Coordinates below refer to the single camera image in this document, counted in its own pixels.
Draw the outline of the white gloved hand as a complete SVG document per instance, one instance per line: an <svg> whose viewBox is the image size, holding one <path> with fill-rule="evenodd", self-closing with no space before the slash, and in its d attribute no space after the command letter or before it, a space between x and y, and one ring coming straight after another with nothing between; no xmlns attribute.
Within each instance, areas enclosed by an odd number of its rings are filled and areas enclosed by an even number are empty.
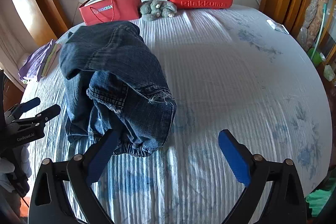
<svg viewBox="0 0 336 224"><path fill-rule="evenodd" d="M7 174L15 171L15 166L13 163L9 162L6 159L1 158L0 161L0 175L1 175L1 187L11 193L14 190L14 187L10 184Z"/></svg>

